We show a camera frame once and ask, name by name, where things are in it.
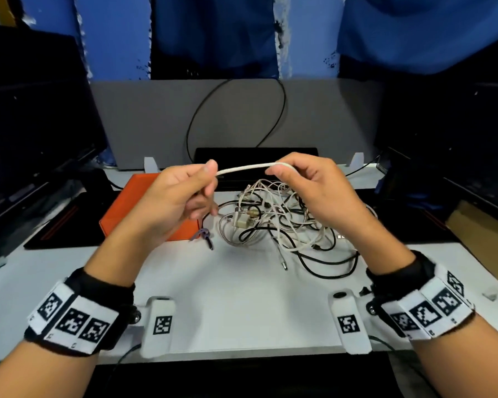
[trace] white desk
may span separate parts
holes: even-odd
[[[131,174],[109,171],[119,185]],[[368,167],[354,174],[351,182],[357,188],[373,187],[380,176]],[[232,193],[216,194],[219,203],[230,199]],[[209,219],[205,225],[211,227]],[[252,248],[239,248],[227,245],[217,231],[212,233],[214,251],[203,240],[167,242],[150,255],[136,280],[136,304],[144,305],[153,295],[171,296],[177,304],[171,352],[159,361],[344,352],[328,296],[343,288],[357,294],[370,285],[361,258],[351,276],[322,280],[308,274],[293,254],[285,255],[289,270],[284,271],[269,238]],[[328,254],[336,259],[347,256],[345,243]],[[442,262],[473,289],[469,296],[478,312],[498,329],[498,300],[481,296],[498,281],[464,247],[457,243],[410,247]],[[84,265],[94,250],[19,247],[10,254],[0,269],[0,360],[22,339],[27,315],[55,281]],[[323,274],[347,269],[308,265]],[[364,313],[364,321],[370,333],[396,348],[411,347],[376,317]],[[140,328],[128,328],[114,350],[102,353],[100,363],[116,362],[140,339]],[[145,360],[137,352],[126,359],[138,361]]]

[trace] tangled cable pile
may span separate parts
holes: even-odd
[[[278,247],[282,265],[287,269],[282,252],[297,255],[303,267],[312,275],[322,279],[339,279],[353,273],[359,253],[342,261],[324,261],[301,253],[306,249],[331,251],[338,239],[343,239],[334,229],[324,227],[315,220],[299,195],[280,181],[261,179],[240,193],[238,200],[227,201],[219,207],[234,205],[233,212],[221,215],[218,230],[221,237],[230,245],[251,246],[267,234]],[[371,207],[369,210],[376,216]],[[345,274],[326,276],[313,272],[305,260],[325,265],[340,265],[352,262]]]

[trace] gray desk partition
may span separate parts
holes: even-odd
[[[92,91],[120,169],[186,164],[185,133],[195,109],[221,80],[94,82]],[[382,85],[350,79],[284,81],[288,103],[262,147],[317,147],[321,156],[350,162],[374,157]],[[190,133],[196,147],[255,146],[276,121],[282,91],[273,79],[233,80],[201,108]]]

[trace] orange leather case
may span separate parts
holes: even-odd
[[[100,220],[100,227],[105,236],[108,236],[120,221],[133,209],[151,186],[159,173],[133,174],[124,189],[118,195],[111,207]],[[188,240],[199,230],[199,221],[186,220],[168,239]]]

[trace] black and white square marker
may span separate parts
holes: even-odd
[[[448,290],[447,287],[441,290],[432,301],[446,316],[449,316],[455,309],[461,306],[461,300]]]
[[[153,327],[153,335],[169,334],[172,327],[172,316],[162,316],[155,319],[155,327]]]
[[[56,325],[56,329],[76,335],[83,324],[86,323],[89,315],[77,309],[70,308]]]
[[[411,308],[409,312],[424,327],[428,327],[441,318],[441,315],[427,301],[419,303],[417,306]]]
[[[391,318],[402,331],[415,331],[419,329],[418,325],[406,313],[390,314]]]
[[[456,292],[465,297],[465,287],[450,271],[447,271],[447,282]]]
[[[338,322],[343,334],[359,332],[358,322],[356,321],[354,314],[338,317]]]
[[[93,317],[90,319],[79,338],[84,339],[85,341],[98,343],[107,329],[109,329],[109,323]]]
[[[51,294],[37,309],[37,313],[39,313],[45,321],[48,321],[62,304],[63,301],[59,299],[56,294]]]

